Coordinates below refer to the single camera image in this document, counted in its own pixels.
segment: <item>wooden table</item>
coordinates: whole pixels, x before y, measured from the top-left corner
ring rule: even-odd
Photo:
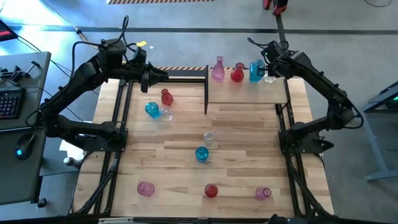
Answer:
[[[290,79],[289,87],[295,120],[311,121],[303,80]],[[161,105],[163,88],[168,88],[174,96],[170,107],[174,118],[170,122],[154,121],[144,110],[151,101]],[[117,89],[118,80],[102,86],[95,123],[111,120]],[[146,94],[141,93],[139,85],[134,86],[127,122],[127,148],[119,166],[112,216],[267,218],[275,213],[285,217],[294,215],[285,158],[280,153],[277,137],[280,127],[274,102],[209,103],[208,114],[204,115],[203,96],[203,84],[160,83],[150,87]],[[210,148],[208,163],[202,164],[195,159],[195,149],[203,145],[207,131],[214,132],[217,144]],[[103,152],[94,152],[82,165],[75,210],[97,187],[103,156]],[[324,208],[333,213],[322,162],[313,155],[303,155],[303,164],[308,187]],[[153,196],[143,197],[137,193],[137,184],[141,181],[155,185]],[[215,198],[204,194],[209,183],[219,188]],[[254,191],[262,186],[272,190],[272,197],[258,201]],[[103,208],[107,195],[108,189],[104,191]],[[302,194],[298,195],[304,211]]]

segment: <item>concrete floor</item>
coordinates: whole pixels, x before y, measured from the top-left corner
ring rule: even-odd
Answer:
[[[262,9],[262,0],[215,0],[203,3],[131,4],[108,6],[98,0],[47,0],[75,26],[120,27],[125,14],[130,16],[130,27],[161,28],[253,28],[276,29],[271,12]],[[383,4],[385,0],[373,0]],[[385,8],[375,8],[363,0],[296,0],[289,3],[282,16],[285,29],[305,29],[308,34],[286,35],[292,50],[303,50],[315,68],[340,84],[351,101],[361,108],[380,90],[397,81],[396,64],[398,40],[396,35],[312,35],[310,29],[322,30],[398,30],[398,2]],[[71,64],[71,46],[79,40],[74,32],[46,32],[45,25],[68,23],[36,0],[7,1],[0,18],[9,25],[25,25],[19,34],[42,51],[50,51],[52,59],[66,67]],[[115,32],[87,32],[88,40],[117,37]],[[217,55],[225,57],[225,66],[236,62],[249,63],[260,57],[260,49],[246,41],[278,40],[278,34],[236,33],[135,33],[126,34],[127,40],[148,42],[148,60],[155,66],[213,65]],[[2,42],[0,55],[31,52],[17,40]],[[89,59],[95,50],[79,46],[76,64]],[[67,82],[64,74],[50,66],[45,89],[55,93]],[[327,103],[307,85],[314,118],[325,115]],[[70,109],[81,119],[92,120],[97,101],[94,93],[85,93]],[[76,119],[69,111],[64,115]],[[369,142],[362,129],[324,133],[335,147],[325,152],[325,170],[335,213],[343,218],[397,223],[398,178],[368,183],[364,176],[379,171]],[[42,168],[44,174],[68,170],[61,165],[64,154],[58,151],[59,140],[51,139],[45,157],[51,166]],[[391,157],[398,155],[392,152]],[[72,199],[77,173],[51,175],[44,178],[42,195],[49,200],[47,207],[36,209],[29,203],[0,207],[0,220],[46,217],[66,214]]]

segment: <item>desk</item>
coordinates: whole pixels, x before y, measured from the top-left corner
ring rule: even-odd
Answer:
[[[47,70],[50,63],[49,52],[39,52],[32,54],[7,55],[0,57],[0,67],[7,68],[9,71],[17,65],[26,71],[34,60],[40,64],[41,68],[35,67],[31,72],[30,78],[23,78],[20,85],[38,86],[43,88]],[[0,88],[9,86],[8,82],[0,84]],[[26,99],[22,107],[19,119],[0,121],[0,129],[24,128],[26,117],[36,110],[40,105],[42,90],[37,88],[26,88]],[[29,119],[32,124],[37,115]],[[36,135],[33,153],[24,161],[19,161],[15,156],[15,145],[17,140],[30,130],[16,131],[12,133],[0,133],[2,144],[0,154],[0,205],[7,203],[25,202],[33,200],[37,196],[37,184],[39,181],[40,166],[44,151],[45,134],[41,129],[33,130]]]
[[[303,80],[291,79],[289,85],[295,119],[312,120]],[[144,111],[150,101],[161,104],[163,88],[168,88],[174,97],[170,107],[174,118],[168,123],[154,121]],[[110,80],[101,87],[94,122],[111,120],[117,89],[118,80]],[[160,83],[150,87],[147,94],[141,93],[139,85],[134,86],[127,120],[127,148],[121,157],[111,216],[266,218],[275,213],[285,217],[294,215],[285,158],[279,149],[280,127],[274,102],[209,103],[207,115],[203,113],[203,104],[203,84]],[[217,144],[210,148],[209,163],[201,164],[195,160],[194,153],[203,145],[207,131],[214,132]],[[75,209],[79,209],[97,187],[103,157],[103,152],[94,152],[84,162],[76,186]],[[315,156],[303,155],[303,164],[308,187],[324,208],[333,213],[321,161]],[[136,187],[141,181],[155,185],[153,196],[137,194]],[[219,187],[215,198],[204,196],[204,188],[209,183]],[[265,201],[254,198],[255,189],[261,186],[272,190],[271,198]],[[101,211],[107,195],[105,189]],[[298,197],[302,204],[301,193]]]

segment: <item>blue glass vase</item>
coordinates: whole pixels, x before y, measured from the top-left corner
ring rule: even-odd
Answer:
[[[151,116],[151,118],[158,118],[160,116],[160,110],[157,103],[150,102],[145,106],[145,111]]]
[[[206,162],[209,157],[209,150],[204,146],[200,146],[196,150],[195,156],[198,162]]]
[[[266,65],[262,60],[256,60],[250,64],[250,82],[260,81],[266,72]]]

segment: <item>red glass bottle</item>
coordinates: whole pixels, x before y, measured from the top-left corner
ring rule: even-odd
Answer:
[[[167,106],[171,106],[173,103],[173,96],[169,93],[167,89],[162,90],[162,103]]]
[[[243,63],[239,62],[235,65],[235,69],[231,72],[232,81],[241,82],[243,80],[244,77],[243,69],[244,69]]]

